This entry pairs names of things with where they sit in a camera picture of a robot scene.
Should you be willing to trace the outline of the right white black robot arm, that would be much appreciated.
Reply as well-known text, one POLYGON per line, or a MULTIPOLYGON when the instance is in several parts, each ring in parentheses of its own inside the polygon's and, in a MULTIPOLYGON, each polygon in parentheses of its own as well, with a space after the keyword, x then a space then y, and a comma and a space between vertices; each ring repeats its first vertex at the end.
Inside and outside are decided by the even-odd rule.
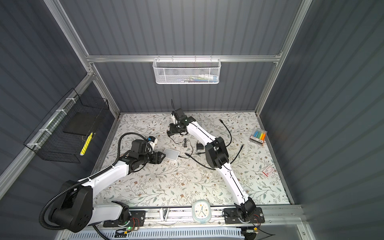
POLYGON ((172 111, 172 120, 168 136, 188 133, 204 145, 207 163, 211 169, 218 171, 232 193, 239 219, 242 222, 250 221, 257 207, 232 169, 223 138, 208 133, 193 117, 185 115, 182 109, 172 111))

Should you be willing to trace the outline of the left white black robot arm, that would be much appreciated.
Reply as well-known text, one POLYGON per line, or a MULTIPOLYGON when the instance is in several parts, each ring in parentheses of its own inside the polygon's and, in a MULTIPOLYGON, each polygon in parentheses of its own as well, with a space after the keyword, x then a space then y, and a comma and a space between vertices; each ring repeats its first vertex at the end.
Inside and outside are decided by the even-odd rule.
POLYGON ((114 182, 138 172, 147 164, 158 165, 165 154, 155 152, 157 139, 134 140, 130 150, 118 155, 115 163, 79 181, 65 182, 60 192, 42 209, 39 222, 49 230, 69 230, 77 233, 88 225, 117 221, 129 225, 133 220, 130 207, 120 201, 96 205, 94 198, 114 182))

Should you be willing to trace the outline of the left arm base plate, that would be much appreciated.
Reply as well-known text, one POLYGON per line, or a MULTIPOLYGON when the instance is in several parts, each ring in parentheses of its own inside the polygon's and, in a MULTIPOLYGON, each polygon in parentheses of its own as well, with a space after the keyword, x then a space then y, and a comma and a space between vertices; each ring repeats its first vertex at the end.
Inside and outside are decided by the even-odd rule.
POLYGON ((142 227, 146 219, 146 211, 128 211, 122 214, 117 220, 104 221, 104 228, 117 227, 142 227))

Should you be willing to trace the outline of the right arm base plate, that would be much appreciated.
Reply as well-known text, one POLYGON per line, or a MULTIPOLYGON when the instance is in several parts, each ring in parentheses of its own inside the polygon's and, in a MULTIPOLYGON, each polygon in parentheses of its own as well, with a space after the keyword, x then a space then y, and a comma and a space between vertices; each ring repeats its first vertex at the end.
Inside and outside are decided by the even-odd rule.
POLYGON ((262 208, 256 207, 252 213, 240 215, 240 212, 236 208, 225 208, 222 211, 222 215, 226 224, 255 224, 260 225, 265 223, 264 213, 262 208))

